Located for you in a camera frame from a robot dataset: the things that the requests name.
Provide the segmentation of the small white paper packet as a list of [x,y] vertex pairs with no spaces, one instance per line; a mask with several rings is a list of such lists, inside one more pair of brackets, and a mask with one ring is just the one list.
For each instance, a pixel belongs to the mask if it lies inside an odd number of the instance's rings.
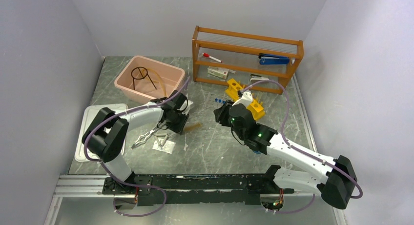
[[153,143],[152,149],[153,150],[157,150],[157,151],[161,151],[161,152],[164,152],[164,153],[167,153],[167,154],[172,154],[175,145],[176,145],[175,142],[172,142],[172,141],[167,140],[167,142],[165,143],[164,147],[163,148],[159,148],[157,142],[155,141]]

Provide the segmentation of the metal crucible tongs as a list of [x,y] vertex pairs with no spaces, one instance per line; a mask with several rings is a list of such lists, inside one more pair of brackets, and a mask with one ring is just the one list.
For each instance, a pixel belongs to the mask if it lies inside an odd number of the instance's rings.
[[152,130],[140,135],[137,140],[132,144],[131,149],[135,149],[141,145],[144,145],[151,137],[154,137],[155,134],[161,130],[159,127],[155,127]]

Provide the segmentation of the black metal ring stand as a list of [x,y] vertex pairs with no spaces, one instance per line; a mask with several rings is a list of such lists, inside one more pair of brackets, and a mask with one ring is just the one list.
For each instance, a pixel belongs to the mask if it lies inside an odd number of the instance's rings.
[[140,80],[148,80],[150,81],[150,83],[152,84],[152,86],[157,89],[153,79],[151,78],[151,76],[148,73],[148,69],[142,66],[138,66],[132,69],[131,73],[130,73],[131,77],[132,77],[132,85],[133,85],[133,89],[136,90],[136,81],[140,81]]

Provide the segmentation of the amber rubber tubing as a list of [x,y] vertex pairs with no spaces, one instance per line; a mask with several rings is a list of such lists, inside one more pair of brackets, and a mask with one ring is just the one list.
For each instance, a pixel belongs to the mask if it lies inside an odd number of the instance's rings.
[[162,80],[161,76],[154,70],[154,69],[150,69],[148,68],[148,71],[152,72],[153,74],[155,74],[158,78],[158,83],[161,85],[162,87],[162,91],[164,93],[164,96],[167,97],[167,92],[166,92],[166,87],[164,84],[164,81]]

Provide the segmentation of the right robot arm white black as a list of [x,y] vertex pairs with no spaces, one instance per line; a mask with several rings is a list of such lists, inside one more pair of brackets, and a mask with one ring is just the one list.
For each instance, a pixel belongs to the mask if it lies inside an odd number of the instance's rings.
[[263,185],[267,192],[274,193],[280,188],[308,191],[337,209],[346,209],[350,199],[355,198],[357,177],[349,158],[343,155],[334,158],[297,145],[281,132],[257,123],[243,104],[227,100],[213,114],[217,123],[230,128],[241,145],[300,168],[300,171],[279,169],[265,177]]

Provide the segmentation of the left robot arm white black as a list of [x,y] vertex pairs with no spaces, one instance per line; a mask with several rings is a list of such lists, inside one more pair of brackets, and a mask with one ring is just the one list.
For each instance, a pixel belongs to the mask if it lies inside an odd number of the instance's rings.
[[182,134],[192,107],[193,102],[177,90],[169,98],[153,99],[121,113],[104,107],[84,132],[82,143],[116,179],[116,188],[127,194],[133,191],[136,184],[136,175],[121,154],[128,131],[148,123],[157,123]]

